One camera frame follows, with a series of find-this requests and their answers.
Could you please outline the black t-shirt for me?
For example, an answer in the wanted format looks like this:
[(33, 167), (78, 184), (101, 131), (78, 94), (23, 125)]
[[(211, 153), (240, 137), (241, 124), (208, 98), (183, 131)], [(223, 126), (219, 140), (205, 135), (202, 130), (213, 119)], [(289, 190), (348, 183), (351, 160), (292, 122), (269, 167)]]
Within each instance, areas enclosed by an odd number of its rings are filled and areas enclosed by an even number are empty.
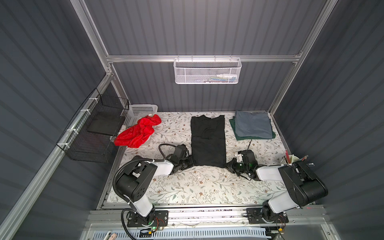
[(226, 160), (225, 116), (192, 117), (192, 157), (197, 166), (224, 168)]

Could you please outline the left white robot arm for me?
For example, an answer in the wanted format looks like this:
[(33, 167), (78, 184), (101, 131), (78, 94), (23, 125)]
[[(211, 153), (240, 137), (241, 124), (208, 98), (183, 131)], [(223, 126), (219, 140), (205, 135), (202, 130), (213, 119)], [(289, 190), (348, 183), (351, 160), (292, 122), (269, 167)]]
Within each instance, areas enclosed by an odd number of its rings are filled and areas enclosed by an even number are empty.
[(160, 144), (158, 149), (161, 159), (134, 156), (117, 170), (112, 182), (114, 192), (147, 223), (155, 217), (155, 207), (146, 195), (154, 177), (174, 175), (195, 165), (184, 144)]

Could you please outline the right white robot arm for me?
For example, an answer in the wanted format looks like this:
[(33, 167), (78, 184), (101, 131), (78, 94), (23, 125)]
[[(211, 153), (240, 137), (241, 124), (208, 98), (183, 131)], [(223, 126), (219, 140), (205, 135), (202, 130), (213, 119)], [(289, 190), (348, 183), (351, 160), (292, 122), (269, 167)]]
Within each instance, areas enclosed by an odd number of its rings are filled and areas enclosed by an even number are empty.
[(304, 157), (285, 165), (260, 165), (251, 150), (238, 152), (225, 164), (231, 173), (247, 180), (282, 182), (286, 190), (263, 202), (258, 213), (265, 221), (282, 215), (285, 211), (304, 207), (328, 195), (323, 181), (310, 169)]

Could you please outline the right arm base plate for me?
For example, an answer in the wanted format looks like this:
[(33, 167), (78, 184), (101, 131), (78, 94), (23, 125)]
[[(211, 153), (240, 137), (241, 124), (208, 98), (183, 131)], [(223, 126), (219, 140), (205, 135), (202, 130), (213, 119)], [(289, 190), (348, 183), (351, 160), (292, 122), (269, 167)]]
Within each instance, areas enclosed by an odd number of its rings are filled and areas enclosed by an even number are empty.
[(268, 208), (247, 208), (246, 214), (250, 224), (287, 224), (289, 222), (286, 213), (274, 213)]

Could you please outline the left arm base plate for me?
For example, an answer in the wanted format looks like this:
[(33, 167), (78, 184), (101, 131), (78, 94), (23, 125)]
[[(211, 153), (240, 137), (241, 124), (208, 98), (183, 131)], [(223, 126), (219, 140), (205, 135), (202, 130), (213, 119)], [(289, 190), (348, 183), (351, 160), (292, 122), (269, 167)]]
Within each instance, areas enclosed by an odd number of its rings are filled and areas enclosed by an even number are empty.
[(169, 211), (155, 210), (150, 212), (147, 217), (138, 213), (129, 212), (125, 216), (127, 226), (136, 227), (166, 227), (168, 225)]

